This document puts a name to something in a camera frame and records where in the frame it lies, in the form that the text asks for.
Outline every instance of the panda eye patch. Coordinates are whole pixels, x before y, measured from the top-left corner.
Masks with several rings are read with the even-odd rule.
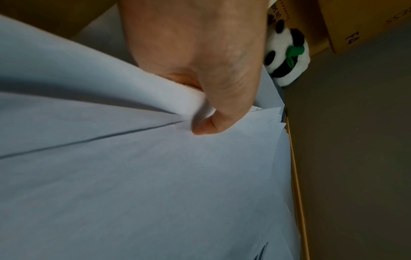
[[[270,51],[270,53],[267,54],[267,56],[265,57],[264,65],[266,66],[270,65],[271,62],[273,62],[274,58],[275,58],[275,51]]]

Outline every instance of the black and white plush toy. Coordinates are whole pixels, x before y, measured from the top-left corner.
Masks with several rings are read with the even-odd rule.
[[[268,26],[264,65],[281,87],[293,82],[308,68],[309,53],[300,30],[288,29],[284,20]]]

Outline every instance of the panda head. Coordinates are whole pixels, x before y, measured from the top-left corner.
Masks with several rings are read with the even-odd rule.
[[[264,65],[273,78],[282,78],[288,75],[300,61],[299,56],[290,57],[287,61],[287,51],[291,46],[299,47],[308,55],[308,46],[304,34],[298,29],[288,29],[284,20],[279,20],[275,26],[268,26],[267,42],[265,44]]]

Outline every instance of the human hand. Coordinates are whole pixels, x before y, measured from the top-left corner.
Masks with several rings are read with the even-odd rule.
[[[193,127],[215,134],[256,97],[268,0],[120,0],[125,37],[143,70],[201,88],[216,112]]]

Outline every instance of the stuffed panda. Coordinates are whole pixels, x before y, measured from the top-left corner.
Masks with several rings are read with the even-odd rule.
[[[281,87],[293,82],[308,68],[309,53],[300,30],[288,29],[284,20],[268,26],[264,65]]]

